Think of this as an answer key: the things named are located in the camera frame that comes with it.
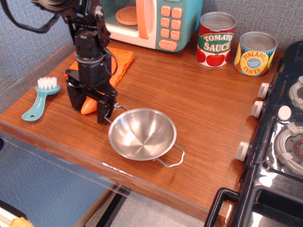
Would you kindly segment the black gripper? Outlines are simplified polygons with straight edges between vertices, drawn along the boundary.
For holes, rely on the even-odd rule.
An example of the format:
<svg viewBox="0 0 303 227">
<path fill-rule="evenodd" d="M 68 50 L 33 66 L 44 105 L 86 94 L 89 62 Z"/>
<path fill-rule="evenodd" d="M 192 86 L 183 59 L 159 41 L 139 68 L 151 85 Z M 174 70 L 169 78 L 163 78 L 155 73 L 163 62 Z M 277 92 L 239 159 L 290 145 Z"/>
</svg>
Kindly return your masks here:
<svg viewBox="0 0 303 227">
<path fill-rule="evenodd" d="M 110 85 L 113 75 L 111 70 L 112 52 L 106 48 L 83 49 L 75 53 L 78 70 L 67 69 L 67 91 L 71 105 L 75 111 L 80 111 L 87 95 L 97 99 L 97 120 L 103 123 L 109 118 L 117 103 L 117 91 Z"/>
</svg>

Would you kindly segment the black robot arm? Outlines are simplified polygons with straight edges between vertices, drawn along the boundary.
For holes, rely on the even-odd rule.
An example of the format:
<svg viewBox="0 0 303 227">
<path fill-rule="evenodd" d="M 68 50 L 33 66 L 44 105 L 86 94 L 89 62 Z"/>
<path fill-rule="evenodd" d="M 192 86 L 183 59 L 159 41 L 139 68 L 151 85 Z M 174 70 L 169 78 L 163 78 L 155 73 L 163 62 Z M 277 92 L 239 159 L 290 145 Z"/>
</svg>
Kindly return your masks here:
<svg viewBox="0 0 303 227">
<path fill-rule="evenodd" d="M 107 48 L 111 33 L 98 0 L 35 0 L 39 8 L 61 16 L 68 24 L 78 69 L 67 69 L 67 90 L 72 107 L 79 111 L 90 97 L 97 102 L 98 123 L 107 120 L 116 104 L 117 91 L 110 84 L 114 55 Z"/>
</svg>

